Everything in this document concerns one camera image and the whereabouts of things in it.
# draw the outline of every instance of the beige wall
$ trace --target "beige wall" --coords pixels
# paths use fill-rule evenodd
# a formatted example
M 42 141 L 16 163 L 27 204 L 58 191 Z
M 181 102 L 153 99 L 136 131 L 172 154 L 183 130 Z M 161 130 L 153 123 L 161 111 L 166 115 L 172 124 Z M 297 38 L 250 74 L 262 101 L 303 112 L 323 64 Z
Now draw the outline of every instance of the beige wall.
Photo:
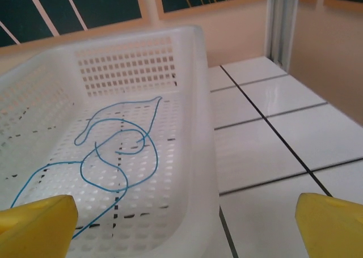
M 290 73 L 363 125 L 363 14 L 300 4 Z
M 146 4 L 150 24 L 142 28 L 144 30 L 184 24 L 202 26 L 209 66 L 258 57 L 264 54 L 267 1 L 165 21 L 158 19 L 154 0 L 146 0 Z M 0 57 L 0 73 L 7 71 L 39 51 L 35 49 L 11 57 Z

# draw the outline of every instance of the white plastic basket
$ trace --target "white plastic basket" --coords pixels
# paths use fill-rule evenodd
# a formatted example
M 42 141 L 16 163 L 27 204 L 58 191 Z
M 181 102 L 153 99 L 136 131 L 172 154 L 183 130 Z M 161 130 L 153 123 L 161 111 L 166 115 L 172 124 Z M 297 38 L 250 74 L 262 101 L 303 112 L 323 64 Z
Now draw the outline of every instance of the white plastic basket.
M 100 123 L 82 146 L 75 146 L 73 140 L 96 111 L 156 96 L 162 97 L 150 132 L 158 152 L 156 173 L 72 240 L 67 257 L 200 257 L 217 223 L 218 191 L 205 46 L 198 27 L 61 46 L 1 76 L 0 209 L 9 208 L 38 168 L 82 160 L 95 141 L 133 128 L 120 121 Z M 156 103 L 116 105 L 96 119 L 127 119 L 147 129 Z M 137 155 L 115 154 L 135 149 L 138 138 L 125 132 L 101 149 L 131 183 L 151 174 L 156 161 L 150 143 Z M 106 188 L 125 184 L 121 172 L 96 156 L 85 162 L 84 173 Z M 87 184 L 79 165 L 62 164 L 38 172 L 15 206 L 58 194 L 74 197 L 77 226 L 121 195 Z

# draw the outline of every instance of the blue cable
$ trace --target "blue cable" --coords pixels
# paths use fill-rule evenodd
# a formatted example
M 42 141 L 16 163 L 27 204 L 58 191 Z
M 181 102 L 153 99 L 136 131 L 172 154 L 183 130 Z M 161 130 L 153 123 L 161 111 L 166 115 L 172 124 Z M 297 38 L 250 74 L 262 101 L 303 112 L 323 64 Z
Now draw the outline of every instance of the blue cable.
M 82 142 L 80 142 L 80 143 L 77 143 L 77 139 L 83 134 L 83 133 L 85 133 L 85 131 L 87 130 L 87 128 L 88 128 L 88 126 L 90 125 L 90 122 L 91 122 L 91 120 L 93 119 L 93 118 L 95 118 L 95 116 L 98 114 L 98 113 L 100 113 L 101 111 L 104 111 L 105 109 L 108 109 L 108 108 L 111 108 L 111 107 L 114 107 L 114 106 L 117 106 L 117 105 L 120 105 L 120 104 L 136 104 L 136 103 L 149 103 L 149 102 L 152 102 L 152 101 L 154 101 L 155 99 L 158 99 L 158 102 L 157 102 L 157 106 L 156 106 L 156 109 L 155 109 L 155 113 L 154 113 L 154 117 L 153 117 L 153 120 L 152 120 L 152 122 L 151 122 L 151 124 L 154 122 L 154 119 L 155 119 L 155 116 L 156 116 L 156 110 L 158 109 L 158 106 L 159 106 L 159 102 L 160 102 L 160 100 L 162 100 L 162 97 L 161 96 L 157 96 L 156 98 L 153 98 L 153 99 L 150 99 L 150 100 L 144 100 L 144 101 L 124 101 L 124 102 L 119 102 L 119 103 L 115 103 L 115 104 L 112 104 L 112 105 L 109 105 L 109 106 L 107 106 L 107 107 L 104 107 L 104 108 L 102 108 L 102 109 L 100 109 L 99 111 L 97 111 L 90 119 L 89 119 L 89 121 L 88 121 L 88 123 L 87 123 L 87 125 L 86 125 L 86 127 L 85 127 L 85 129 L 74 139 L 74 144 L 76 145 L 76 146 L 80 146 L 81 144 L 83 144 L 85 141 L 86 141 L 86 139 L 87 139 L 87 136 L 86 136 L 86 138 L 84 138 L 84 140 L 82 141 Z
M 154 111 L 154 115 L 153 115 L 153 118 L 152 118 L 152 120 L 151 120 L 151 123 L 150 123 L 150 126 L 149 126 L 149 130 L 146 132 L 142 127 L 140 127 L 139 125 L 137 125 L 137 124 L 135 124 L 135 123 L 133 123 L 133 122 L 131 122 L 131 121 L 128 121 L 128 120 L 125 120 L 125 119 L 117 119 L 117 118 L 108 118 L 108 119 L 102 119 L 102 120 L 99 120 L 99 121 L 97 121 L 97 122 L 95 122 L 95 123 L 93 123 L 91 126 L 90 126 L 90 128 L 87 130 L 87 128 L 88 128 L 88 126 L 90 125 L 90 122 L 91 122 L 91 120 L 98 114 L 98 113 L 100 113 L 101 111 L 103 111 L 103 110 L 105 110 L 105 109 L 107 109 L 107 108 L 111 108 L 111 107 L 114 107 L 114 106 L 116 106 L 116 105 L 119 105 L 119 104 L 129 104 L 129 103 L 149 103 L 149 102 L 152 102 L 152 101 L 154 101 L 155 99 L 158 99 L 158 101 L 157 101 L 157 105 L 156 105 L 156 107 L 155 107 L 155 111 Z M 114 133 L 113 135 L 111 135 L 110 137 L 108 137 L 105 141 L 103 141 L 100 145 L 97 145 L 97 143 L 95 142 L 95 148 L 91 151 L 91 152 L 89 152 L 84 158 L 83 158 L 83 160 L 82 161 L 64 161 L 64 162 L 57 162 L 57 163 L 48 163 L 47 165 L 45 165 L 45 166 L 43 166 L 43 167 L 41 167 L 41 168 L 39 168 L 38 170 L 36 170 L 30 177 L 29 177 L 29 179 L 27 180 L 27 182 L 24 184 L 24 186 L 21 188 L 21 190 L 19 191 L 19 193 L 16 195 L 16 197 L 15 197 L 15 199 L 14 199 L 14 201 L 12 202 L 12 204 L 11 204 L 11 208 L 13 208 L 14 207 L 14 205 L 15 205 L 15 203 L 17 202 L 17 200 L 18 200 L 18 198 L 20 197 L 20 195 L 23 193 L 23 191 L 25 190 L 25 188 L 28 186 L 28 184 L 30 183 L 30 181 L 33 179 L 33 177 L 38 173 L 38 172 L 40 172 L 41 170 L 43 170 L 43 169 L 45 169 L 45 168 L 47 168 L 47 167 L 52 167 L 52 166 L 56 166 L 56 165 L 58 165 L 58 164 L 75 164 L 75 163 L 77 163 L 77 164 L 80 164 L 80 166 L 79 166 L 79 172 L 80 172 L 80 175 L 81 175 L 81 178 L 85 181 L 85 182 L 87 182 L 87 183 L 89 183 L 89 184 L 91 184 L 91 185 L 93 185 L 93 186 L 95 186 L 95 187 L 97 187 L 97 188 L 99 188 L 99 189 L 102 189 L 102 190 L 104 190 L 104 191 L 106 191 L 106 192 L 122 192 L 122 191 L 124 191 L 124 193 L 121 195 L 121 197 L 119 197 L 111 206 L 109 206 L 108 208 L 106 208 L 106 210 L 104 210 L 101 214 L 99 214 L 96 218 L 94 218 L 91 222 L 89 222 L 87 225 L 85 225 L 85 226 L 83 226 L 83 228 L 81 229 L 81 230 L 79 230 L 75 235 L 73 235 L 73 237 L 72 237 L 72 239 L 74 239 L 74 238 L 76 238 L 79 234 L 81 234 L 83 231 L 85 231 L 85 229 L 87 229 L 89 226 L 91 226 L 95 221 L 97 221 L 100 217 L 102 217 L 103 215 L 105 215 L 105 213 L 106 212 L 108 212 L 111 208 L 113 208 L 125 195 L 126 195 L 126 192 L 128 191 L 128 189 L 129 188 L 131 188 L 131 187 L 135 187 L 136 185 L 140 185 L 141 183 L 143 183 L 143 182 L 145 182 L 145 181 L 147 181 L 149 178 L 151 178 L 154 174 L 155 174 L 155 172 L 157 171 L 157 169 L 158 169 L 158 165 L 159 165 L 159 157 L 158 157 L 158 152 L 157 152 L 157 148 L 156 148 L 156 146 L 155 146 L 155 143 L 154 143 L 154 141 L 151 139 L 151 137 L 149 136 L 149 133 L 150 133 L 150 131 L 151 131 L 151 129 L 152 129 L 152 127 L 153 127 L 153 123 L 154 123 L 154 120 L 155 120 L 155 117 L 156 117 L 156 114 L 157 114 L 157 110 L 158 110 L 158 107 L 159 107 L 159 103 L 160 103 L 160 101 L 161 101 L 161 99 L 162 99 L 162 97 L 161 96 L 157 96 L 156 98 L 153 98 L 153 99 L 151 99 L 151 100 L 144 100 L 144 101 L 124 101 L 124 102 L 120 102 L 120 103 L 115 103 L 115 104 L 112 104 L 112 105 L 109 105 L 109 106 L 107 106 L 107 107 L 105 107 L 105 108 L 102 108 L 102 109 L 100 109 L 100 110 L 98 110 L 93 116 L 92 116 L 92 118 L 90 118 L 89 119 L 89 121 L 88 121 L 88 123 L 87 123 L 87 125 L 86 125 L 86 127 L 85 127 L 85 129 L 75 138 L 75 140 L 74 140 L 74 144 L 76 145 L 76 146 L 80 146 L 80 145 L 82 145 L 85 141 L 86 141 L 86 139 L 88 138 L 88 135 L 90 134 L 90 131 L 92 130 L 92 128 L 95 126 L 95 125 L 97 125 L 98 123 L 100 123 L 100 122 L 104 122 L 104 121 L 121 121 L 121 122 L 125 122 L 125 123 L 128 123 L 128 124 L 131 124 L 131 125 L 133 125 L 133 126 L 135 126 L 135 127 L 137 127 L 138 129 L 126 129 L 126 130 L 119 130 L 119 131 L 117 131 L 116 133 Z M 85 133 L 87 131 L 87 133 L 86 133 L 86 136 L 85 136 L 85 138 L 84 138 L 84 140 L 82 141 L 82 142 L 80 142 L 80 143 L 77 143 L 77 139 L 83 134 L 83 133 Z M 152 173 L 148 176 L 148 177 L 146 177 L 146 178 L 144 178 L 144 179 L 142 179 L 141 181 L 139 181 L 139 182 L 137 182 L 137 183 L 134 183 L 134 184 L 132 184 L 132 185 L 129 185 L 129 180 L 128 180 L 128 178 L 127 178 L 127 176 L 126 176 L 126 174 L 125 174 L 125 172 L 122 170 L 122 168 L 120 168 L 119 166 L 116 166 L 116 165 L 114 165 L 114 164 L 112 164 L 112 163 L 109 163 L 109 162 L 107 162 L 106 160 L 104 160 L 102 157 L 101 157 L 101 155 L 99 154 L 99 148 L 100 147 L 102 147 L 105 143 L 107 143 L 108 141 L 110 141 L 113 137 L 115 137 L 117 134 L 119 134 L 119 133 L 122 133 L 122 132 L 138 132 L 141 136 L 142 136 L 142 138 L 140 139 L 140 140 L 138 140 L 137 141 L 137 143 L 139 143 L 140 141 L 143 141 L 143 144 L 142 144 L 142 146 L 141 146 L 141 148 L 138 150 L 138 151 L 136 151 L 136 152 L 133 152 L 133 153 L 127 153 L 127 152 L 120 152 L 120 151 L 115 151 L 115 153 L 117 153 L 117 154 L 120 154 L 120 155 L 136 155 L 136 154 L 138 154 L 138 153 L 140 153 L 143 149 L 144 149 L 144 147 L 145 147 L 145 138 L 147 137 L 149 140 L 150 140 L 150 143 L 151 143 L 151 145 L 153 146 L 153 149 L 154 149 L 154 152 L 155 152 L 155 157 L 156 157 L 156 161 L 155 161 L 155 168 L 154 168 L 154 170 L 152 171 Z M 105 187 L 102 187 L 102 186 L 100 186 L 100 185 L 97 185 L 97 184 L 95 184 L 95 183 L 93 183 L 93 182 L 91 182 L 91 181 L 89 181 L 89 180 L 87 180 L 85 177 L 84 177 L 84 175 L 83 175 L 83 171 L 82 171 L 82 167 L 83 167 L 83 164 L 84 164 L 84 162 L 85 162 L 85 160 L 93 153 L 93 152 L 96 152 L 96 154 L 97 154 L 97 156 L 98 156 L 98 158 L 103 162 L 103 163 L 105 163 L 105 164 L 107 164 L 107 165 L 109 165 L 109 166 L 111 166 L 111 167 L 113 167 L 113 168 L 116 168 L 117 170 L 119 170 L 121 173 L 122 173 L 122 175 L 124 176 L 124 178 L 125 178 L 125 181 L 126 181 L 126 187 L 124 187 L 124 188 L 121 188 L 121 189 L 116 189 L 116 190 L 111 190 L 111 189 L 107 189 L 107 188 L 105 188 Z

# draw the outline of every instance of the black grout line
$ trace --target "black grout line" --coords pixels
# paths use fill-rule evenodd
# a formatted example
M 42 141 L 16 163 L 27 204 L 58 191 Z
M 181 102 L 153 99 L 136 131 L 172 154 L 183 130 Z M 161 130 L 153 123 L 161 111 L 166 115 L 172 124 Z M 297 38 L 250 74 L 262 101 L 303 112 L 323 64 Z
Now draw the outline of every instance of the black grout line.
M 221 219 L 221 222 L 222 222 L 222 226 L 223 226 L 223 229 L 225 231 L 225 234 L 226 234 L 226 237 L 227 237 L 227 241 L 228 241 L 228 245 L 231 249 L 231 252 L 232 252 L 232 257 L 233 258 L 239 258 L 238 257 L 238 253 L 237 253 L 237 250 L 234 246 L 234 243 L 233 243 L 233 240 L 232 240 L 232 236 L 229 232 L 229 229 L 228 229 L 228 225 L 227 225 L 227 222 L 226 222 L 226 219 L 225 219 L 225 216 L 223 214 L 223 211 L 222 211 L 222 208 L 220 207 L 220 219 Z
M 306 171 L 305 172 L 300 172 L 300 173 L 296 173 L 296 174 L 293 174 L 293 175 L 289 175 L 289 176 L 285 176 L 285 177 L 280 177 L 278 179 L 267 180 L 267 181 L 264 181 L 262 183 L 256 183 L 256 184 L 252 184 L 252 185 L 248 185 L 248 186 L 244 186 L 244 187 L 240 187 L 240 188 L 236 188 L 236 189 L 224 191 L 224 192 L 221 192 L 220 193 L 220 197 L 223 197 L 223 196 L 228 195 L 228 194 L 238 193 L 238 192 L 245 191 L 245 190 L 249 190 L 249 189 L 252 189 L 252 188 L 264 186 L 264 185 L 267 185 L 267 184 L 272 184 L 272 183 L 277 183 L 279 181 L 292 179 L 294 177 L 300 177 L 300 176 L 303 176 L 303 175 L 307 175 L 307 172 Z
M 340 166 L 344 166 L 346 164 L 356 163 L 356 162 L 360 162 L 360 161 L 363 161 L 363 157 L 359 157 L 359 158 L 355 158 L 355 159 L 351 159 L 351 160 L 345 160 L 343 162 L 333 163 L 333 164 L 329 164 L 329 165 L 323 166 L 323 167 L 318 167 L 316 169 L 312 169 L 312 172 L 324 171 L 324 170 L 328 170 L 328 169 L 331 169 L 331 168 L 340 167 Z M 306 171 L 305 172 L 300 172 L 300 173 L 280 177 L 280 178 L 273 179 L 273 180 L 263 181 L 262 183 L 251 184 L 251 185 L 248 185 L 248 186 L 235 188 L 235 189 L 231 189 L 231 190 L 228 190 L 228 191 L 223 191 L 223 192 L 220 192 L 220 197 L 226 196 L 228 194 L 238 193 L 238 192 L 249 190 L 249 189 L 252 189 L 252 188 L 264 186 L 264 185 L 267 185 L 267 184 L 272 184 L 272 183 L 277 183 L 279 181 L 292 179 L 294 177 L 300 177 L 300 176 L 303 176 L 303 175 L 307 175 L 307 172 Z
M 314 104 L 314 105 L 310 105 L 310 106 L 306 106 L 306 107 L 291 109 L 291 110 L 286 111 L 286 112 L 275 113 L 274 115 L 266 115 L 266 118 L 272 118 L 272 117 L 280 116 L 280 115 L 287 115 L 289 113 L 304 111 L 306 109 L 313 109 L 313 108 L 316 108 L 316 107 L 325 106 L 327 104 L 329 104 L 329 103 L 328 102 L 322 102 L 322 103 L 319 103 L 319 104 Z
M 234 88 L 234 87 L 236 87 L 236 86 L 235 85 L 233 85 L 233 86 L 227 86 L 227 87 L 224 87 L 224 88 L 218 88 L 218 89 L 211 90 L 210 92 L 223 91 L 223 90 L 231 89 L 231 88 Z
M 254 83 L 259 83 L 259 82 L 264 82 L 264 81 L 270 81 L 271 79 L 287 77 L 288 75 L 289 74 L 287 74 L 287 73 L 286 74 L 282 74 L 282 75 L 275 75 L 274 77 L 268 77 L 268 78 L 258 79 L 256 81 L 244 82 L 244 83 L 238 84 L 238 86 L 245 86 L 245 85 L 250 85 L 250 84 L 254 84 Z
M 309 173 L 313 180 L 319 185 L 319 187 L 324 191 L 327 196 L 332 197 L 327 188 L 320 182 L 320 180 L 315 176 L 315 174 L 308 168 L 308 166 L 304 163 L 304 161 L 296 154 L 296 152 L 292 149 L 292 147 L 286 142 L 286 140 L 281 136 L 281 134 L 275 129 L 275 127 L 268 121 L 268 119 L 263 115 L 260 109 L 253 103 L 253 101 L 248 97 L 248 95 L 242 90 L 240 86 L 236 83 L 236 81 L 228 74 L 228 72 L 221 65 L 222 70 L 228 75 L 231 81 L 237 86 L 237 88 L 241 91 L 244 97 L 251 103 L 251 105 L 255 108 L 255 110 L 260 114 L 260 116 L 265 120 L 267 125 L 273 130 L 273 132 L 278 136 L 281 142 L 287 147 L 287 149 L 294 155 L 296 160 L 302 165 L 302 167 Z
M 360 162 L 362 160 L 363 160 L 363 157 L 359 157 L 359 158 L 355 158 L 355 159 L 351 159 L 351 160 L 345 160 L 343 162 L 329 164 L 328 166 L 323 166 L 323 167 L 318 167 L 316 169 L 312 169 L 312 172 L 319 172 L 319 171 L 327 170 L 327 169 L 330 169 L 330 168 L 344 166 L 344 165 L 350 164 L 350 163 Z
M 256 81 L 249 81 L 249 82 L 244 82 L 241 84 L 238 84 L 239 86 L 245 86 L 245 85 L 249 85 L 249 84 L 254 84 L 254 83 L 259 83 L 259 82 L 264 82 L 264 81 L 270 81 L 271 79 L 275 79 L 275 78 L 282 78 L 282 77 L 287 77 L 289 74 L 283 74 L 283 75 L 275 75 L 274 77 L 268 77 L 268 78 L 263 78 L 263 79 L 258 79 Z M 223 90 L 227 90 L 227 89 L 231 89 L 236 87 L 236 85 L 232 85 L 232 86 L 227 86 L 224 88 L 218 88 L 215 90 L 211 90 L 210 92 L 218 92 L 218 91 L 223 91 Z
M 266 115 L 265 117 L 266 118 L 272 118 L 272 117 L 276 117 L 276 116 L 280 116 L 280 115 L 287 115 L 289 113 L 299 112 L 299 111 L 305 111 L 307 109 L 313 109 L 313 108 L 320 107 L 320 106 L 324 106 L 324 105 L 327 105 L 327 104 L 329 104 L 329 103 L 328 102 L 323 102 L 323 103 L 314 104 L 314 105 L 310 105 L 310 106 L 306 106 L 306 107 L 301 107 L 301 108 L 297 108 L 297 109 L 291 109 L 291 110 L 286 111 L 286 112 L 275 113 L 274 115 Z M 246 124 L 246 123 L 249 123 L 249 122 L 254 122 L 254 121 L 259 121 L 259 120 L 263 120 L 263 118 L 262 117 L 259 117 L 259 118 L 249 119 L 249 120 L 245 120 L 245 121 L 238 122 L 238 123 L 234 123 L 234 124 L 230 124 L 230 125 L 219 126 L 219 127 L 214 128 L 214 130 L 220 130 L 220 129 L 230 128 L 232 126 L 243 125 L 243 124 Z
M 249 122 L 254 122 L 254 121 L 259 121 L 259 120 L 262 120 L 262 117 L 258 117 L 258 118 L 254 118 L 254 119 L 250 119 L 250 120 L 238 122 L 238 123 L 235 123 L 235 124 L 230 124 L 230 125 L 225 125 L 225 126 L 219 126 L 217 128 L 214 128 L 214 130 L 226 129 L 226 128 L 230 128 L 232 126 L 243 125 L 243 124 L 246 124 L 246 123 L 249 123 Z

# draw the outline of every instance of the white tiled floor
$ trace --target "white tiled floor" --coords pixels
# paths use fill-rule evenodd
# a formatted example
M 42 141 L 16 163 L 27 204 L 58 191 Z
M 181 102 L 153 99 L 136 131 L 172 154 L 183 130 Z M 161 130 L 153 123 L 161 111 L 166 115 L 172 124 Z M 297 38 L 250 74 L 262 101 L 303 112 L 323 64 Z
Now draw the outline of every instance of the white tiled floor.
M 218 110 L 213 113 L 214 128 L 261 117 L 236 87 L 213 92 L 210 96 Z
M 325 102 L 290 75 L 245 85 L 242 89 L 265 116 Z
M 303 172 L 303 167 L 259 120 L 215 131 L 220 192 Z
M 333 196 L 363 204 L 363 128 L 265 57 L 222 66 L 258 110 L 220 67 L 210 69 L 226 225 L 204 257 L 308 258 L 296 203 L 324 192 L 291 149 Z

